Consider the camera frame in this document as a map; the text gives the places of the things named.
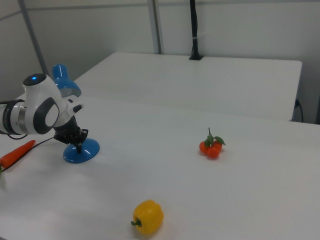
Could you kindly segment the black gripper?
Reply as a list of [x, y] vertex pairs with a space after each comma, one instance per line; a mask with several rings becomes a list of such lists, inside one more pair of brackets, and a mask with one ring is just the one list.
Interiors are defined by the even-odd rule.
[[89, 130], [81, 129], [74, 116], [64, 125], [53, 129], [55, 131], [53, 137], [55, 140], [67, 145], [74, 145], [77, 154], [82, 151], [82, 143], [86, 140]]

